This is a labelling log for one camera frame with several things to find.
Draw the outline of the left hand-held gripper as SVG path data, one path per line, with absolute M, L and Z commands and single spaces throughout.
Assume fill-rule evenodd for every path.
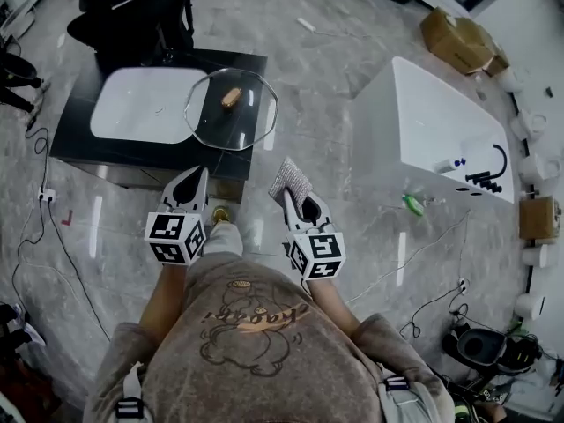
M 158 262 L 191 265 L 206 241 L 209 170 L 198 166 L 175 177 L 161 195 L 158 209 L 148 214 L 145 241 Z

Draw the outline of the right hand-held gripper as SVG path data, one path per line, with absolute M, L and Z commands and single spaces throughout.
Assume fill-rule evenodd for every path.
M 292 192 L 283 190 L 283 212 L 287 227 L 286 255 L 304 280 L 336 277 L 346 260 L 344 236 L 339 232 L 329 206 L 309 193 L 301 207 Z

